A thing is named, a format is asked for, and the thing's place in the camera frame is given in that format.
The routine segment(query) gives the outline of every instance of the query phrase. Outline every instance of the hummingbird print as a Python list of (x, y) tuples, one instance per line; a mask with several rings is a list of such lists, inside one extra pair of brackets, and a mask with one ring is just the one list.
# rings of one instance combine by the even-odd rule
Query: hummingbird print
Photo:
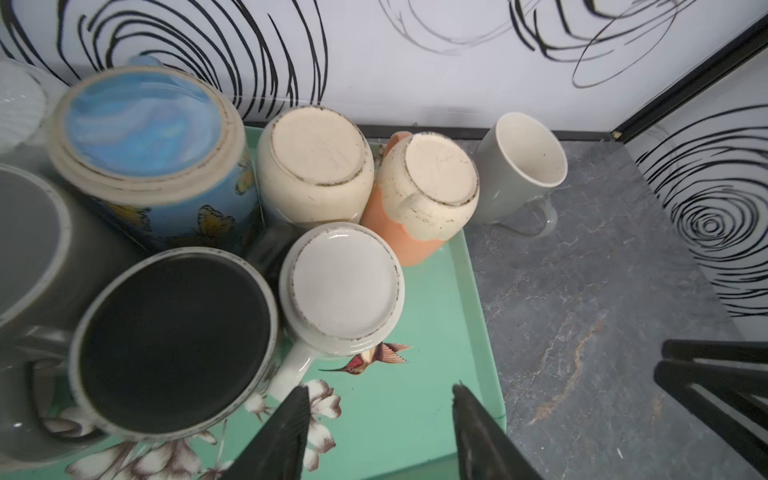
[(397, 352), (409, 348), (411, 348), (410, 345), (405, 345), (403, 343), (381, 342), (379, 345), (368, 349), (363, 353), (358, 353), (342, 368), (323, 370), (323, 372), (347, 372), (353, 375), (359, 375), (368, 368), (368, 365), (374, 362), (405, 363), (406, 359), (398, 355)]

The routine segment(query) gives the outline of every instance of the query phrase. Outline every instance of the countertop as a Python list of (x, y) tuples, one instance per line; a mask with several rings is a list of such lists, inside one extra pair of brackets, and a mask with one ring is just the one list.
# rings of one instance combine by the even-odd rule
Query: countertop
[(465, 228), (508, 437), (546, 479), (760, 478), (653, 381), (665, 339), (740, 339), (725, 309), (626, 149), (563, 145), (551, 236)]

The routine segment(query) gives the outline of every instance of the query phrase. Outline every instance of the blue butterfly mug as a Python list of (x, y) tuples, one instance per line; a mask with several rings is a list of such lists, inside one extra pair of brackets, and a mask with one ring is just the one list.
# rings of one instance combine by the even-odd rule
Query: blue butterfly mug
[(237, 109), (153, 58), (131, 63), (61, 99), (47, 125), (54, 168), (149, 250), (240, 253), (262, 219)]

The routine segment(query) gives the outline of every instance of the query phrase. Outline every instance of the black cabinet edge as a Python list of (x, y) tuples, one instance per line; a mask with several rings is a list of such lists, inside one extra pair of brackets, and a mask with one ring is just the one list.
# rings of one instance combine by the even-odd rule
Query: black cabinet edge
[(616, 127), (613, 137), (623, 143), (632, 140), (736, 70), (766, 46), (768, 46), (768, 15), (764, 15), (753, 23), (677, 83), (648, 102), (629, 120)]
[[(247, 121), (248, 127), (264, 128), (262, 121)], [(358, 125), (358, 128), (366, 138), (389, 138), (397, 131), (409, 131), (414, 134), (423, 131), (434, 131), (454, 140), (482, 140), (488, 133), (488, 128), (463, 128), (463, 127), (416, 127), (412, 125)], [(613, 137), (606, 131), (569, 131), (555, 130), (555, 137), (560, 141), (613, 141)]]

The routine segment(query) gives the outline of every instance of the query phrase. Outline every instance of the mint green tray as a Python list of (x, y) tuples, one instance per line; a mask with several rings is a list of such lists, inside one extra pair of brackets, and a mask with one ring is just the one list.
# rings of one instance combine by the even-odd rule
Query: mint green tray
[[(247, 130), (248, 143), (255, 153), (253, 148), (261, 131)], [(379, 145), (372, 144), (372, 149), (378, 152)], [(411, 346), (398, 351), (406, 362), (374, 362), (359, 375), (320, 371), (344, 367), (349, 359), (313, 365), (305, 382), (318, 386), (318, 379), (325, 381), (333, 395), (340, 398), (341, 415), (330, 418), (318, 412), (314, 416), (322, 426), (320, 429), (325, 427), (336, 445), (318, 454), (317, 468), (305, 470), (302, 478), (458, 478), (451, 392), (455, 383), (469, 387), (498, 424), (503, 429), (506, 426), (504, 399), (464, 232), (459, 232), (422, 265), (403, 270), (406, 304), (387, 342)], [(271, 398), (266, 404), (276, 405)], [(226, 431), (219, 424), (207, 435), (173, 445), (123, 444), (105, 451), (119, 443), (117, 439), (108, 439), (51, 466), (4, 477), (142, 480), (131, 466), (137, 464), (137, 458), (155, 451), (157, 461), (145, 464), (162, 468), (159, 475), (170, 473), (173, 464), (177, 473), (168, 480), (198, 480), (206, 472), (202, 480), (215, 480), (216, 470), (235, 459), (259, 431), (262, 421), (266, 421), (265, 413), (256, 415), (247, 410), (247, 406), (254, 410), (253, 405), (247, 403), (230, 415)], [(128, 451), (124, 458), (118, 458)], [(163, 456), (161, 452), (172, 455)], [(180, 471), (179, 465), (186, 465), (186, 471)]]

